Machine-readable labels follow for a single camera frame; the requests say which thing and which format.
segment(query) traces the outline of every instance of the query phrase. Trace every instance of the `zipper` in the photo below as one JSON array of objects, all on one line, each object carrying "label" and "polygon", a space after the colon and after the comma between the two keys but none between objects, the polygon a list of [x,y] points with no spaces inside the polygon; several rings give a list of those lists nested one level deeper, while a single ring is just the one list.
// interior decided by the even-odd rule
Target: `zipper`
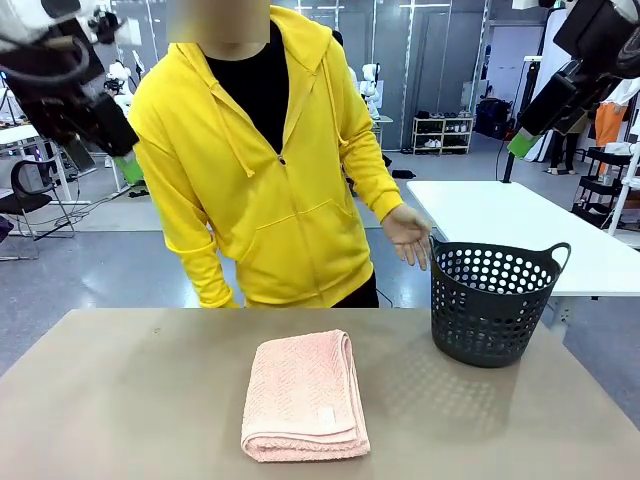
[{"label": "zipper", "polygon": [[302,236],[302,241],[304,242],[305,247],[307,248],[307,252],[309,254],[309,265],[311,267],[311,272],[313,274],[313,282],[316,284],[316,291],[318,292],[318,296],[320,297],[320,301],[324,305],[324,297],[322,295],[322,290],[320,290],[320,282],[318,281],[318,274],[316,272],[315,266],[313,265],[313,260],[311,259],[311,249],[309,248],[309,241],[307,240],[307,236],[304,232],[304,228],[302,228],[302,222],[300,221],[300,212],[298,211],[298,207],[296,206],[296,200],[293,197],[293,191],[291,190],[291,180],[289,179],[289,172],[287,171],[287,162],[284,159],[282,154],[276,153],[278,157],[278,161],[280,165],[282,165],[284,169],[284,175],[287,178],[287,183],[289,184],[289,198],[291,200],[291,207],[293,208],[293,214],[296,217],[296,221],[298,223],[298,227],[300,228],[300,235]]}]

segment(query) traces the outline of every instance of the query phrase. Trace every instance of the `gray wall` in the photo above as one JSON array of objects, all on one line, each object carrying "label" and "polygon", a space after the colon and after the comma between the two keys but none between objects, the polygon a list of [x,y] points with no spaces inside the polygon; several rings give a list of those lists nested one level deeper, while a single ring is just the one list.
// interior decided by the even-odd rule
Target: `gray wall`
[{"label": "gray wall", "polygon": [[[382,66],[380,78],[385,82],[381,113],[395,123],[385,127],[383,147],[396,149],[406,146],[411,138],[413,116],[418,110],[430,112],[460,109],[462,86],[473,79],[480,45],[480,31],[484,0],[452,0],[449,8],[416,8],[407,72],[406,105],[402,102],[405,91],[405,64],[409,39],[410,8],[398,8],[411,0],[340,0],[338,27],[345,40],[345,52],[351,67],[362,79],[362,65],[371,62],[372,43],[375,44],[374,61]],[[440,4],[448,0],[415,0],[416,4]],[[296,8],[298,0],[274,0],[275,5]],[[136,50],[147,69],[167,52],[166,4],[162,0],[113,1],[122,17],[136,18],[140,22],[143,45]],[[307,17],[334,28],[335,0],[300,0]],[[541,8],[513,11],[511,0],[493,0],[491,18],[495,20],[542,21],[546,10]],[[119,54],[134,71],[132,48],[122,46],[119,52],[105,49],[99,56],[105,64],[113,62]]]}]

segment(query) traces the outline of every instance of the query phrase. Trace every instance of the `hood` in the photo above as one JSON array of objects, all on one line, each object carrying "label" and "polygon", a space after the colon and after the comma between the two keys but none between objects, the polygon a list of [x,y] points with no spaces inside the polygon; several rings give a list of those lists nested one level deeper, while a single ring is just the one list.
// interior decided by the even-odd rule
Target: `hood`
[{"label": "hood", "polygon": [[[315,73],[331,44],[331,29],[283,7],[271,6],[270,17],[282,32],[287,52],[306,70]],[[176,54],[186,57],[209,87],[216,83],[197,44],[172,43],[169,55]]]}]

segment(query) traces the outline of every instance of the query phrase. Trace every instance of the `yellow hoodie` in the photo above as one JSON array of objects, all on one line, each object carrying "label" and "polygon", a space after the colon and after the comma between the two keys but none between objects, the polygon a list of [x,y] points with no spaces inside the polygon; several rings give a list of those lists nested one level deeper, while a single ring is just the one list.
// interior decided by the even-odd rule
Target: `yellow hoodie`
[{"label": "yellow hoodie", "polygon": [[248,306],[330,307],[369,279],[369,246],[343,166],[380,221],[402,203],[331,30],[278,7],[271,19],[290,79],[281,153],[196,44],[170,46],[129,117],[167,247],[207,308],[233,306],[218,249],[235,260]]}]

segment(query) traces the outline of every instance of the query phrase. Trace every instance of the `orange pants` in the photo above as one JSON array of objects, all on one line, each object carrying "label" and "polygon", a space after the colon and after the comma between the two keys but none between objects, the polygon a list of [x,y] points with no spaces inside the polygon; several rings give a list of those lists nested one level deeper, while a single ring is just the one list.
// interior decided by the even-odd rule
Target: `orange pants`
[{"label": "orange pants", "polygon": [[[596,146],[604,147],[608,143],[617,142],[627,107],[619,107],[620,112],[616,113],[618,107],[615,103],[603,103],[596,113]],[[604,173],[606,165],[600,166],[599,173]]]}]

